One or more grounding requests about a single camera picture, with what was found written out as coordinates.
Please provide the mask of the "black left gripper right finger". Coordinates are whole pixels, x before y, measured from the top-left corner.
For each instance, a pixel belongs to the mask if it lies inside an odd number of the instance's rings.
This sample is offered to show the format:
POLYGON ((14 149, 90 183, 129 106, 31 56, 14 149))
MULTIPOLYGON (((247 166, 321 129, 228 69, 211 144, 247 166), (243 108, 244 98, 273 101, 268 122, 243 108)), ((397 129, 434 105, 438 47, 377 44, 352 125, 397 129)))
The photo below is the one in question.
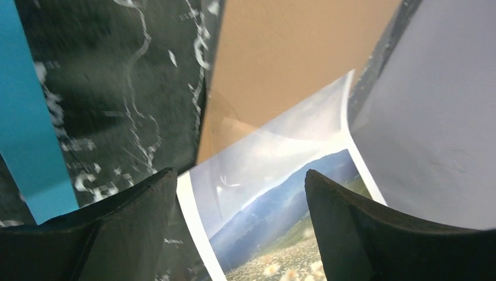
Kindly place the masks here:
POLYGON ((495 231, 417 218, 316 170, 306 199, 328 280, 494 280, 495 231))

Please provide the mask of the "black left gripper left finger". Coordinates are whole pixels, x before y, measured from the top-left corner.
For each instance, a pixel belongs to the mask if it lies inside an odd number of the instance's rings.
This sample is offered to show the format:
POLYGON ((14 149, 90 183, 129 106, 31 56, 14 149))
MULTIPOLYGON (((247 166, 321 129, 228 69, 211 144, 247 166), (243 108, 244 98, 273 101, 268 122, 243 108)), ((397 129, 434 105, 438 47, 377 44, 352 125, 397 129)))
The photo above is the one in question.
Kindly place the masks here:
POLYGON ((175 200, 177 173, 41 225, 1 229, 2 280, 153 280, 175 200))

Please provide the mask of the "landscape photo print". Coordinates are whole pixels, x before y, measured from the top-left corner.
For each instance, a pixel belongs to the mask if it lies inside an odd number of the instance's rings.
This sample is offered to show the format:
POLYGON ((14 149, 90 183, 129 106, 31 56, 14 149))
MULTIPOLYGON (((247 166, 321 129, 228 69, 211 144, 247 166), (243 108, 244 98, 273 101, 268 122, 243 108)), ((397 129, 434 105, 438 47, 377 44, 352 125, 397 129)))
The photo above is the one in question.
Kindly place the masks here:
POLYGON ((325 280, 305 194, 316 170, 384 203, 348 122, 354 71, 178 178, 201 280, 325 280))

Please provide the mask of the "blue picture frame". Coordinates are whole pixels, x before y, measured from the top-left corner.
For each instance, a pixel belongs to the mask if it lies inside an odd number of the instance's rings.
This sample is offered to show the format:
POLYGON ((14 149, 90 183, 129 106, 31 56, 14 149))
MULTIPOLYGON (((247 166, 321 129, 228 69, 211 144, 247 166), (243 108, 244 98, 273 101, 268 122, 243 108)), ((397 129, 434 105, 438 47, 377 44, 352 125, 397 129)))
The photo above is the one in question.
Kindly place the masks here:
POLYGON ((1 155, 37 224, 79 208, 14 1, 1 1, 1 155))

